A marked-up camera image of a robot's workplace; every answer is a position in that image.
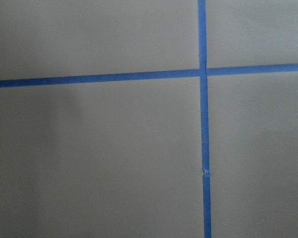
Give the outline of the brown paper table cover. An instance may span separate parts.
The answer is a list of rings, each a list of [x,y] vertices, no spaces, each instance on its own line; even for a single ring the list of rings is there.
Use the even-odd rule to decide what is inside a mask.
[[[298,238],[298,0],[0,0],[0,238]]]

